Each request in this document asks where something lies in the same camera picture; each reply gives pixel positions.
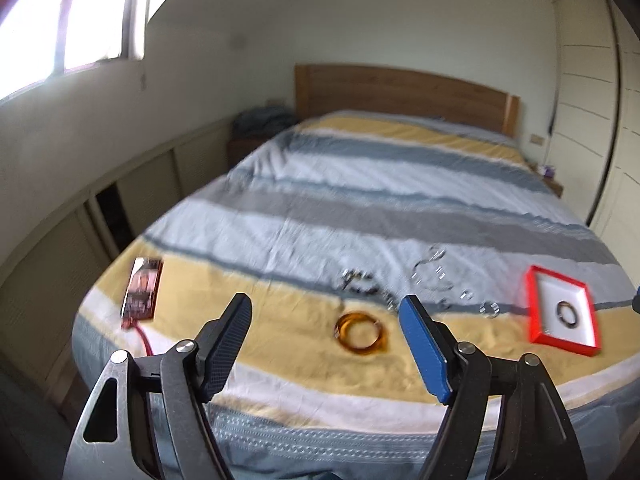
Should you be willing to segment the amber resin bangle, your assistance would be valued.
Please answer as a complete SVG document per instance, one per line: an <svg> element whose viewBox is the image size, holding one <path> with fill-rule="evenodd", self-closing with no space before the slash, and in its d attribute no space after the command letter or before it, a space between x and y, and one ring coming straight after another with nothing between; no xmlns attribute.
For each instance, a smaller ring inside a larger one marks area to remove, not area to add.
<svg viewBox="0 0 640 480"><path fill-rule="evenodd" d="M355 334L363 326L367 340L357 340ZM348 312L341 315L334 325L334 339L347 351L358 356L382 352L387 347L387 332L383 323L367 312Z"/></svg>

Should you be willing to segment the dark tortoiseshell bangle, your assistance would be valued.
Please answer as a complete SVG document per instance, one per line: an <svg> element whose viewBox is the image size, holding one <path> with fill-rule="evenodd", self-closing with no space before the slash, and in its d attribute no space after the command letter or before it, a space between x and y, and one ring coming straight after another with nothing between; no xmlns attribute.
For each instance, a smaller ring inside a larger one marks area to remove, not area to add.
<svg viewBox="0 0 640 480"><path fill-rule="evenodd" d="M579 313L577 309L566 300L559 301L556 304L555 315L559 322L570 330L574 330L579 326Z"/></svg>

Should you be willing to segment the red jewelry box tray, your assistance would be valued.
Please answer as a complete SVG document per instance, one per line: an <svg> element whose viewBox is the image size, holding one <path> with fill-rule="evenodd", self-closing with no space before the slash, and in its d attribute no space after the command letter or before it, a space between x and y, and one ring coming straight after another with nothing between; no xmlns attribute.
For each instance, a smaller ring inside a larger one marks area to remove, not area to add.
<svg viewBox="0 0 640 480"><path fill-rule="evenodd" d="M585 283L531 266L525 286L530 342L581 356L595 356L601 350L596 310Z"/></svg>

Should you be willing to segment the red black phone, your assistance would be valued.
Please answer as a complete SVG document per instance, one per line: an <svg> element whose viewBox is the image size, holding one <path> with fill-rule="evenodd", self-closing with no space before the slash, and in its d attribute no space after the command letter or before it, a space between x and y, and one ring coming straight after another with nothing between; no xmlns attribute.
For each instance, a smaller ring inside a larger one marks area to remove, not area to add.
<svg viewBox="0 0 640 480"><path fill-rule="evenodd" d="M120 310L123 320L145 321L154 316L162 270L160 259L134 259Z"/></svg>

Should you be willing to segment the striped bed duvet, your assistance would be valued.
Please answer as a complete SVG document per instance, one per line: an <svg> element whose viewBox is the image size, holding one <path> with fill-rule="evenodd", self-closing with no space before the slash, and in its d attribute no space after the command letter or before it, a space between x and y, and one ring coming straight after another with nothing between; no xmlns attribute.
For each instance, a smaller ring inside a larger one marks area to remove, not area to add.
<svg viewBox="0 0 640 480"><path fill-rule="evenodd" d="M123 320L138 257L163 261L155 312ZM529 341L531 266L588 286L595 356ZM241 479L416 478L445 410L390 310L411 294L490 356L541 358L590 478L612 474L638 425L634 285L498 133L351 110L279 133L167 211L96 281L73 328L82 378L94 384L116 349L142 356L193 337L238 292L252 324L207 415ZM355 311L383 323L385 351L358 356L334 339Z"/></svg>

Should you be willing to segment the wooden nightstand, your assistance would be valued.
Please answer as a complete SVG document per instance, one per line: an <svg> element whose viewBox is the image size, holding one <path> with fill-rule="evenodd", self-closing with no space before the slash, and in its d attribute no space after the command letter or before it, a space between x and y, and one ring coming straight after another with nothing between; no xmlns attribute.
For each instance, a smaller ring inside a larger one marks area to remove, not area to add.
<svg viewBox="0 0 640 480"><path fill-rule="evenodd" d="M529 169L533 171L534 174L546 185L547 188L550 188L552 193L557 197L561 198L564 192L564 186L555 180L555 177L548 177L544 173L544 168L540 168L537 164L529 164Z"/></svg>

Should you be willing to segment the dark clothes pile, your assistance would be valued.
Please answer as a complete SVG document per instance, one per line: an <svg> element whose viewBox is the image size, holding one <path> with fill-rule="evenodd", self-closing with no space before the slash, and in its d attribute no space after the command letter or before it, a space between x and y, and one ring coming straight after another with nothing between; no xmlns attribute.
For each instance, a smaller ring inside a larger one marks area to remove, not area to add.
<svg viewBox="0 0 640 480"><path fill-rule="evenodd" d="M233 119L232 139L271 138L299 123L291 107L282 105L256 106L243 110Z"/></svg>

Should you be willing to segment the white wardrobe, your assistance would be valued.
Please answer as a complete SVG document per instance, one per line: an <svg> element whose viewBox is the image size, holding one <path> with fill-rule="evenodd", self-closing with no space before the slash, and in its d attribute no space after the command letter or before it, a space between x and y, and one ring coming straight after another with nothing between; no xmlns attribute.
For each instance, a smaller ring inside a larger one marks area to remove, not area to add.
<svg viewBox="0 0 640 480"><path fill-rule="evenodd" d="M634 273L639 39L612 0L554 0L558 92L546 162L563 200Z"/></svg>

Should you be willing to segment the wooden headboard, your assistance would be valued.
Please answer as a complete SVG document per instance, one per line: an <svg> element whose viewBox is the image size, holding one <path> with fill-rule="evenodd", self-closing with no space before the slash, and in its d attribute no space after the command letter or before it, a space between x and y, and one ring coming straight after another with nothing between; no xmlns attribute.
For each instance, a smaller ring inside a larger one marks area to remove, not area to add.
<svg viewBox="0 0 640 480"><path fill-rule="evenodd" d="M439 117L515 136L521 100L494 88L388 66L297 64L295 107L307 119L338 110Z"/></svg>

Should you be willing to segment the window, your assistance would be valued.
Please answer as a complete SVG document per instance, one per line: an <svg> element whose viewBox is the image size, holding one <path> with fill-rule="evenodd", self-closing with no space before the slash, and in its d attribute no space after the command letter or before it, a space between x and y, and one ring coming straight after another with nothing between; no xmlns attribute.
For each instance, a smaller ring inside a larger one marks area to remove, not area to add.
<svg viewBox="0 0 640 480"><path fill-rule="evenodd" d="M16 0L1 18L1 97L52 76L144 58L146 25L166 0Z"/></svg>

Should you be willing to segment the low wall cabinet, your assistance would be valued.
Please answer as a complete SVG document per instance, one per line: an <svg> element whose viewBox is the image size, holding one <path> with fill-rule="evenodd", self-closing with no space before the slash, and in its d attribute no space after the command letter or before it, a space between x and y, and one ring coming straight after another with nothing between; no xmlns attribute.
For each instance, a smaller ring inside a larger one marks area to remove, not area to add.
<svg viewBox="0 0 640 480"><path fill-rule="evenodd" d="M1 267L1 359L40 390L70 358L85 293L148 226L227 169L225 117L153 148L43 220Z"/></svg>

